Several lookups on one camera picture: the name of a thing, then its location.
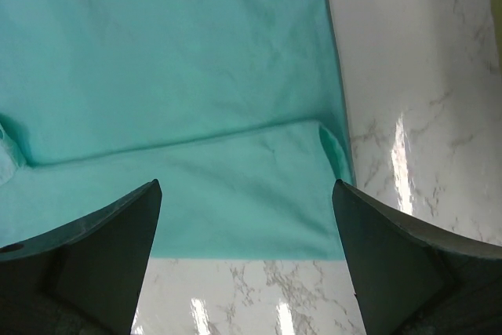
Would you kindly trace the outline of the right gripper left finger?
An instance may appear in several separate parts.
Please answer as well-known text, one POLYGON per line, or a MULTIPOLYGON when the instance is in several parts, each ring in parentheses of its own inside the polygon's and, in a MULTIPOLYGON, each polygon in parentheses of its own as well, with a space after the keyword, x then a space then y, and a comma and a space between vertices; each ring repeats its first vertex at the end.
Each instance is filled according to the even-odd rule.
POLYGON ((1 248, 3 334, 129 334, 162 203, 153 180, 1 248))

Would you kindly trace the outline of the teal t shirt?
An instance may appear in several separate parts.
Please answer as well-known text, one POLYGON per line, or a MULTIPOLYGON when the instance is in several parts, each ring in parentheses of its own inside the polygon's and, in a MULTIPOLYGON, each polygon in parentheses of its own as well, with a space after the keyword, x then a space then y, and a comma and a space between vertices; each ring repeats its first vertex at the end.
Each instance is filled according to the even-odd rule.
POLYGON ((327 0, 1 0, 1 243, 157 180, 151 254, 341 260, 327 0))

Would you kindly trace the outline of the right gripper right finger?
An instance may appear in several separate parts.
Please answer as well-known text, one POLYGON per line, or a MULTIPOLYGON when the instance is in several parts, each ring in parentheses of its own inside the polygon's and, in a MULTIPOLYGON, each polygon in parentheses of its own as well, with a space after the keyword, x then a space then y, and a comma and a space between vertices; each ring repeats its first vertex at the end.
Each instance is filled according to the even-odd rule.
POLYGON ((501 248, 338 180, 333 208, 367 334, 499 334, 501 248))

